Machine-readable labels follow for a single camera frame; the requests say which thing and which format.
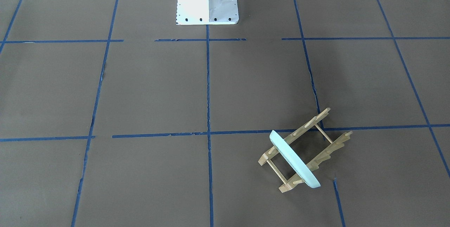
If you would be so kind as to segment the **mint green plate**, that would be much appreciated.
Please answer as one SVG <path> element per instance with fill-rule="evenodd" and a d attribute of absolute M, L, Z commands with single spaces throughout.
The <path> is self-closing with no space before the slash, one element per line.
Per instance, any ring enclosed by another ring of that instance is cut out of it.
<path fill-rule="evenodd" d="M 269 135 L 274 147 L 285 158 L 296 174 L 301 177 L 310 188 L 320 187 L 320 182 L 314 176 L 312 171 L 301 160 L 297 153 L 288 145 L 288 143 L 276 132 L 271 131 Z"/>

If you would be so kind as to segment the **wooden dish rack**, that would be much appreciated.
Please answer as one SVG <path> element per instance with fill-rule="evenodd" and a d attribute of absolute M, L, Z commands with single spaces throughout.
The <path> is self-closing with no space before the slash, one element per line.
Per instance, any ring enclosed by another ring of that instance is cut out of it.
<path fill-rule="evenodd" d="M 321 128 L 320 122 L 328 116 L 330 110 L 331 108 L 324 109 L 287 136 L 281 136 L 278 133 L 297 153 L 312 173 L 319 168 L 323 161 L 329 160 L 334 151 L 344 147 L 344 142 L 348 141 L 353 134 L 353 131 L 346 131 L 336 139 L 331 139 L 331 137 L 326 134 L 325 130 Z M 294 189 L 299 184 L 306 184 L 294 170 L 293 176 L 289 178 L 286 178 L 283 175 L 273 161 L 273 158 L 278 158 L 279 156 L 283 158 L 272 144 L 272 147 L 265 151 L 258 160 L 258 163 L 261 166 L 268 164 L 280 178 L 282 185 L 279 186 L 279 190 L 282 193 L 285 193 Z"/>

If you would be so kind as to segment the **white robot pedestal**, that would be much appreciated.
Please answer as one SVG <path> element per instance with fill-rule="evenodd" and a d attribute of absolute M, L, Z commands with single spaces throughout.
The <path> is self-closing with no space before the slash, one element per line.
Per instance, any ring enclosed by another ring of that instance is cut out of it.
<path fill-rule="evenodd" d="M 238 0 L 177 0 L 177 25 L 225 25 L 238 22 Z"/>

